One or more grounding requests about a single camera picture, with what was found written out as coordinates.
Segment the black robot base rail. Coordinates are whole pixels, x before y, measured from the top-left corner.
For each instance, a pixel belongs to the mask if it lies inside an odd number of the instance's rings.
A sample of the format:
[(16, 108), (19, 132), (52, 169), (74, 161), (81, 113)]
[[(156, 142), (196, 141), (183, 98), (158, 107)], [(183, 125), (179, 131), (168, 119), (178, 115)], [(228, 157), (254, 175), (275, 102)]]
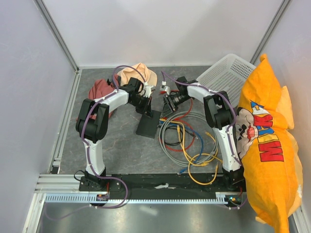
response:
[(194, 176), (211, 184), (197, 184), (188, 174), (112, 174), (108, 179), (84, 175), (80, 178), (79, 191), (107, 191), (117, 199), (123, 199), (126, 194), (127, 199), (213, 198), (216, 192), (240, 195), (246, 191), (244, 180), (230, 185), (222, 173), (195, 173)]

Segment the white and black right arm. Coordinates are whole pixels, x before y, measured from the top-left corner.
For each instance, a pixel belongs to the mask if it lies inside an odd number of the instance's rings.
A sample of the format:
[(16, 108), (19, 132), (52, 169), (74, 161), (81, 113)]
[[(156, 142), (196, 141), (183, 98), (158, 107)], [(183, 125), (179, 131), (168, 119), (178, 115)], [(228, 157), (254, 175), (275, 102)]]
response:
[(164, 95), (163, 114), (168, 116), (178, 106), (189, 99), (197, 99), (204, 105), (207, 124), (218, 139), (223, 158), (223, 170), (229, 173), (241, 169), (241, 162), (234, 140), (236, 116), (225, 91), (216, 92), (200, 85), (196, 80), (187, 81), (185, 77), (174, 80), (178, 92), (167, 91)]

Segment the black network switch box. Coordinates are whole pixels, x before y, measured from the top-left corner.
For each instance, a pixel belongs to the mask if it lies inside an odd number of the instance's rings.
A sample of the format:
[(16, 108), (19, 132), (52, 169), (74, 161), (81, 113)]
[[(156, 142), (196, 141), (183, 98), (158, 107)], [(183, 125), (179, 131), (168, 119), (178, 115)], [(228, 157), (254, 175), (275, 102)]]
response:
[(141, 116), (141, 119), (139, 121), (136, 135), (148, 137), (148, 138), (155, 138), (158, 124), (161, 117), (161, 112), (152, 110), (152, 117), (147, 116), (146, 114), (143, 114)]

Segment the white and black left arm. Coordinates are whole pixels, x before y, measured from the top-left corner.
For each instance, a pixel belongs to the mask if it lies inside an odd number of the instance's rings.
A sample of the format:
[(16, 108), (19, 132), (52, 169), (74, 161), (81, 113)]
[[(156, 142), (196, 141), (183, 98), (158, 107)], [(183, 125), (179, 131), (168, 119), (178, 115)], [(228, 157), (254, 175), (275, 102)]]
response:
[(160, 112), (151, 109), (152, 93), (155, 89), (154, 85), (131, 78), (127, 84), (117, 87), (103, 97), (83, 101), (76, 122), (76, 131), (86, 151), (86, 173), (92, 176), (89, 184), (96, 191), (105, 189), (107, 184), (104, 177), (102, 140), (108, 130), (109, 114), (122, 105), (130, 104), (142, 115), (137, 134), (147, 137), (148, 132), (145, 133), (143, 127), (151, 126), (150, 136), (154, 136), (154, 129), (161, 115)]

